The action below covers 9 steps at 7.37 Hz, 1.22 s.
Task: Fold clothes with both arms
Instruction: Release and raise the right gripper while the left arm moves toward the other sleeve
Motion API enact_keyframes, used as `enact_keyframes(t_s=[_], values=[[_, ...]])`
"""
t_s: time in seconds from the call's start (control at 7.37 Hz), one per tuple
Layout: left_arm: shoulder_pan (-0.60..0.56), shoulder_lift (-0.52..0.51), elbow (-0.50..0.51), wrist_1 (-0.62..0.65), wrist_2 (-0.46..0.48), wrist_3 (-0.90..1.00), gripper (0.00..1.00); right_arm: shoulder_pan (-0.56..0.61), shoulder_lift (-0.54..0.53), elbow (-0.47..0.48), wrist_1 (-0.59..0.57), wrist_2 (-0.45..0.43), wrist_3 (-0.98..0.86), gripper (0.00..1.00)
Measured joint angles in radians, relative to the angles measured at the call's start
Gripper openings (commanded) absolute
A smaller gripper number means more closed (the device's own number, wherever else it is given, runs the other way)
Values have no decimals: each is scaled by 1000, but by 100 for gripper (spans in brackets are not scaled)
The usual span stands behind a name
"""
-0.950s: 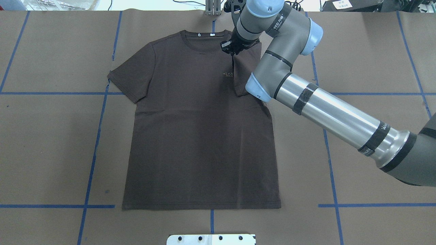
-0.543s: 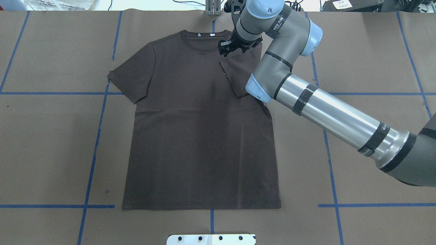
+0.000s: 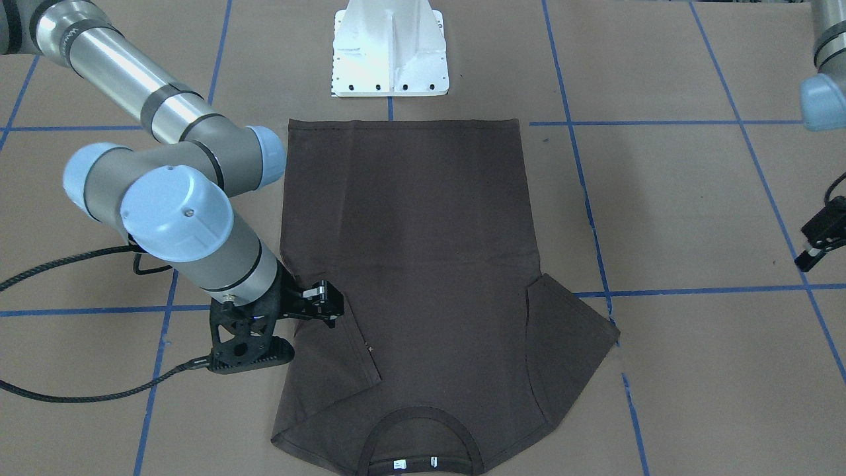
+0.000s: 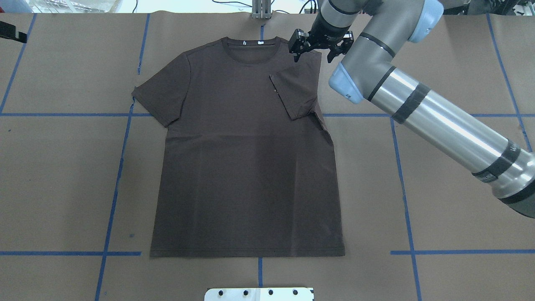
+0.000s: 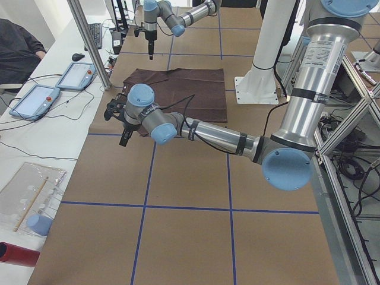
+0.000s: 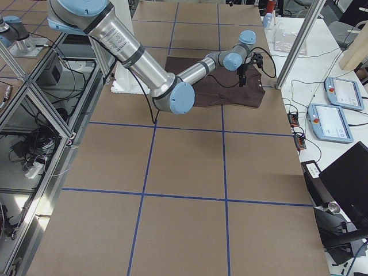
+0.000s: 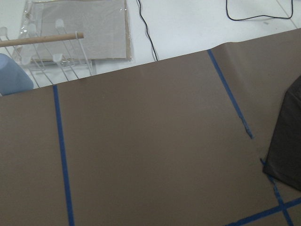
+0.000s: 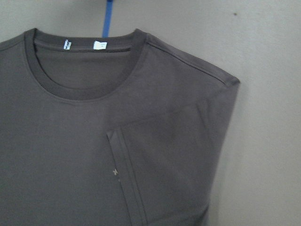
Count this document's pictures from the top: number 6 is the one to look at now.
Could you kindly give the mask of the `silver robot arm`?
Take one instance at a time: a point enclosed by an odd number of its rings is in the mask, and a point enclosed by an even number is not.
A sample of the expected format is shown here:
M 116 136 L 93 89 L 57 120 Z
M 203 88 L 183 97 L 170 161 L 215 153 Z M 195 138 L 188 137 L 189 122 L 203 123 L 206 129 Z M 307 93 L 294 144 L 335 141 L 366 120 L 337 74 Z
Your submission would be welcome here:
M 156 108 L 185 114 L 195 103 L 193 85 L 219 68 L 236 71 L 250 62 L 256 34 L 244 30 L 228 51 L 212 52 L 178 75 L 167 72 L 118 18 L 110 1 L 48 1 L 49 27 L 64 33 L 86 35 L 113 55 L 149 88 Z

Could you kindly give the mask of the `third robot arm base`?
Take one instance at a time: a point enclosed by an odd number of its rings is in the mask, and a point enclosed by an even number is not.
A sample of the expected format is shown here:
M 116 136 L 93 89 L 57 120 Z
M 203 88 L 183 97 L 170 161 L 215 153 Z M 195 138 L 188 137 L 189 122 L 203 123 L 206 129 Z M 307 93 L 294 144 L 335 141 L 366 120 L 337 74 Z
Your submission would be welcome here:
M 19 17 L 1 17 L 1 43 L 15 57 L 36 58 L 44 47 L 47 38 L 33 37 Z

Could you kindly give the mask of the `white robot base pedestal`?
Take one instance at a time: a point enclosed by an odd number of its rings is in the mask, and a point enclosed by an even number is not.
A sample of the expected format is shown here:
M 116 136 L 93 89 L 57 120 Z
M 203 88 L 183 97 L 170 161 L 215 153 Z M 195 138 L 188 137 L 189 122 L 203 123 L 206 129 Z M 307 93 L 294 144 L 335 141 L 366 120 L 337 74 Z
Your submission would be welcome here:
M 127 0 L 112 0 L 117 18 L 134 34 L 131 12 Z M 137 80 L 124 68 L 120 62 L 116 63 L 112 93 L 143 94 Z

